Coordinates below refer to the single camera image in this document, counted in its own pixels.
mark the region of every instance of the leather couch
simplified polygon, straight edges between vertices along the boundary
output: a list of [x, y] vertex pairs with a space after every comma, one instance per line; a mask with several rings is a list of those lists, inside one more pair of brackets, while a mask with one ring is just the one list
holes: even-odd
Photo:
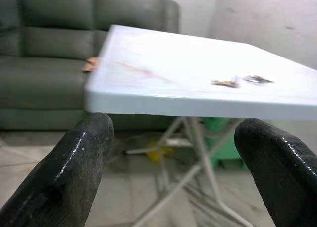
[[[112, 24], [178, 33], [171, 0], [0, 0], [0, 129], [67, 130], [85, 115], [85, 60]], [[172, 117], [110, 114], [116, 129]]]

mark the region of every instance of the white wall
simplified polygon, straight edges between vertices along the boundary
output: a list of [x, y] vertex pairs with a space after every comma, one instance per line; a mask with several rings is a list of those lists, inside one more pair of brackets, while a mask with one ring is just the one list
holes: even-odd
[[217, 0], [209, 37], [246, 42], [317, 69], [317, 0]]
[[181, 34], [207, 37], [216, 0], [174, 0], [181, 7]]

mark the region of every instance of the white folding table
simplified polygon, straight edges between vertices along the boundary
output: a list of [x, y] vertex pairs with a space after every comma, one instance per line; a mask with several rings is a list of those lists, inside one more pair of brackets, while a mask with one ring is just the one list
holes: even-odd
[[[256, 85], [242, 79], [250, 75], [273, 83]], [[238, 88], [211, 84], [211, 80], [227, 81], [234, 76]], [[218, 206], [240, 224], [251, 227], [223, 203], [210, 156], [242, 118], [317, 120], [317, 71], [313, 69], [248, 44], [117, 25], [111, 27], [85, 93], [90, 112], [177, 116], [159, 144], [183, 125], [201, 157], [180, 182], [172, 185], [162, 163], [166, 194], [133, 227], [143, 225], [201, 168]], [[211, 150], [206, 147], [208, 133], [200, 117], [232, 119], [217, 134], [218, 141]]]

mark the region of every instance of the yellow object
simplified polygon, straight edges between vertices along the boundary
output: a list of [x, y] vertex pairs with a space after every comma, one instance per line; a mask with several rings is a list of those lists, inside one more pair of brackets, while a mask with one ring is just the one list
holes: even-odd
[[[146, 147], [147, 148], [155, 147], [157, 144], [158, 144], [157, 141], [150, 141], [149, 143], [147, 143]], [[161, 150], [149, 151], [146, 154], [152, 162], [160, 162], [160, 152], [162, 151], [163, 151], [163, 155], [168, 155], [170, 153], [173, 153], [174, 149], [167, 146], [161, 146]]]

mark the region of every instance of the table top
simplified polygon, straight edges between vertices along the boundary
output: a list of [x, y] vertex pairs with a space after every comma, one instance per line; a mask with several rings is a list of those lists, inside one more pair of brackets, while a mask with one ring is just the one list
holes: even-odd
[[317, 120], [317, 71], [248, 44], [114, 25], [99, 56], [91, 112]]

